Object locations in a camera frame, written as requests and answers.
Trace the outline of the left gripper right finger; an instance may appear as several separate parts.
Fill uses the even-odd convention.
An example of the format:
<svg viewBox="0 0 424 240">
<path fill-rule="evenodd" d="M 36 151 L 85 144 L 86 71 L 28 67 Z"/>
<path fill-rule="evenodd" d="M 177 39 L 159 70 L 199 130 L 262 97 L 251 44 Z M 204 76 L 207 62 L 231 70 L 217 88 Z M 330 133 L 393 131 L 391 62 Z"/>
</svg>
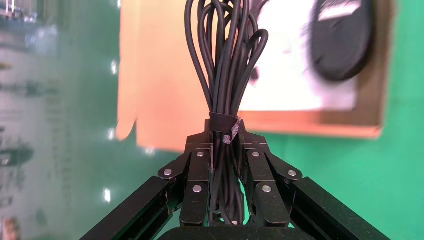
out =
<svg viewBox="0 0 424 240">
<path fill-rule="evenodd" d="M 251 223 L 290 240 L 385 240 L 372 226 L 296 167 L 274 155 L 261 136 L 240 124 L 240 173 Z"/>
</svg>

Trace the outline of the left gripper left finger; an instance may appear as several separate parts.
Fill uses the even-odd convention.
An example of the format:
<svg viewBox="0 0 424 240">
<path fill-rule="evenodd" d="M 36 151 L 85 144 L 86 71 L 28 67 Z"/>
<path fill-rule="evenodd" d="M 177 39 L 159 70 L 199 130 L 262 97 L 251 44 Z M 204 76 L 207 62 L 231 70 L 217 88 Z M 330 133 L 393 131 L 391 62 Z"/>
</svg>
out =
<svg viewBox="0 0 424 240">
<path fill-rule="evenodd" d="M 87 232 L 84 240 L 153 240 L 173 213 L 186 205 L 183 225 L 203 226 L 209 206 L 212 132 L 189 136 L 185 150 L 150 177 L 128 198 Z"/>
</svg>

